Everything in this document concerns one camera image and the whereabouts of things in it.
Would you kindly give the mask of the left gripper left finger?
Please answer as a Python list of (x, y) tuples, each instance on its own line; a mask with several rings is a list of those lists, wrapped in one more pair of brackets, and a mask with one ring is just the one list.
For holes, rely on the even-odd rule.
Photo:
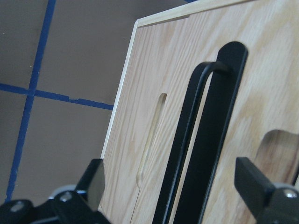
[(30, 200), (6, 202), (0, 207), (2, 224), (107, 224), (98, 210), (105, 190), (104, 164), (93, 159), (77, 185), (58, 188), (46, 202), (34, 206)]

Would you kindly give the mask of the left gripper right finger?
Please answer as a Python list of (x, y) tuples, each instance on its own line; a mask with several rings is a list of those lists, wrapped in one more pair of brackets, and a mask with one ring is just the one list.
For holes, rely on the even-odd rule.
[(247, 157), (236, 158), (235, 188), (257, 224), (299, 222), (299, 191), (287, 183), (272, 183)]

